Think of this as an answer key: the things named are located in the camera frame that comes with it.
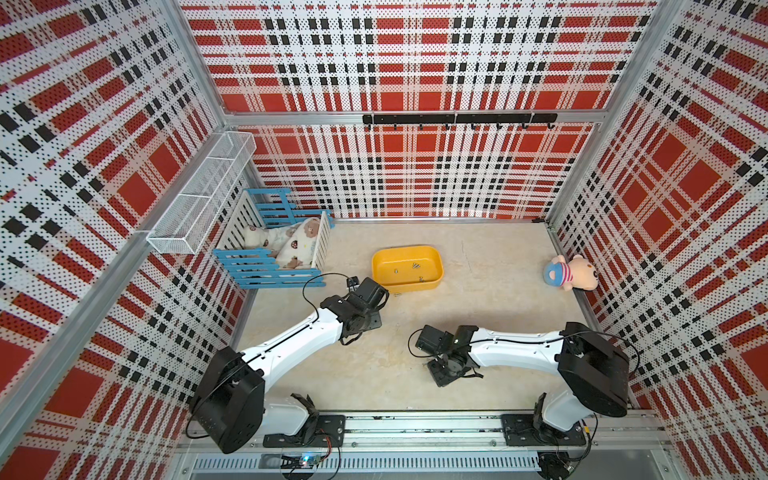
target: plaid pattern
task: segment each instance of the plaid pattern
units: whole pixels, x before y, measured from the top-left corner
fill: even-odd
[[[0,2],[0,395],[212,130],[157,5]],[[209,249],[147,259],[0,478],[163,476],[244,298]]]
[[[602,108],[656,5],[180,3],[232,112]]]
[[[541,218],[590,124],[243,127],[267,187],[337,217]]]
[[[687,1],[563,220],[690,475],[765,478],[768,4]]]

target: toy crib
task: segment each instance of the toy crib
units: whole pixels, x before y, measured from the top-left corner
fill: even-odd
[[[298,210],[288,202],[288,188],[247,188],[237,201],[235,210],[224,228],[214,254],[227,272],[244,289],[303,287],[307,280],[322,273],[328,253],[328,241],[333,221],[328,210]],[[258,203],[257,195],[280,197],[279,202]],[[244,248],[243,232],[251,225],[264,228],[283,227],[301,223],[307,217],[320,217],[320,227],[312,261],[306,269],[281,269],[265,248]],[[323,278],[307,286],[325,286]]]

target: perforated wall panel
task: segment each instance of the perforated wall panel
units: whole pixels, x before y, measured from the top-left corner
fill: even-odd
[[[556,225],[689,473],[768,466],[768,2],[688,1]]]
[[[199,254],[147,258],[5,463],[2,480],[164,477],[187,403],[210,357],[229,344],[244,301],[210,253],[224,215]]]
[[[656,2],[180,4],[239,112],[602,108]]]
[[[2,2],[0,25],[6,395],[213,124],[154,0]],[[243,301],[209,249],[149,257],[0,478],[163,475]]]
[[[337,217],[539,218],[591,124],[245,127],[268,187]]]

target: yellow bowl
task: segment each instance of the yellow bowl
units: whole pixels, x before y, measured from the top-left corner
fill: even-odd
[[[427,245],[379,250],[371,263],[373,279],[390,293],[433,289],[444,273],[440,253]]]

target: wire mesh basket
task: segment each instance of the wire mesh basket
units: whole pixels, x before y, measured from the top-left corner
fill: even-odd
[[[160,217],[147,238],[158,253],[195,254],[256,150],[253,135],[220,134],[203,163]]]

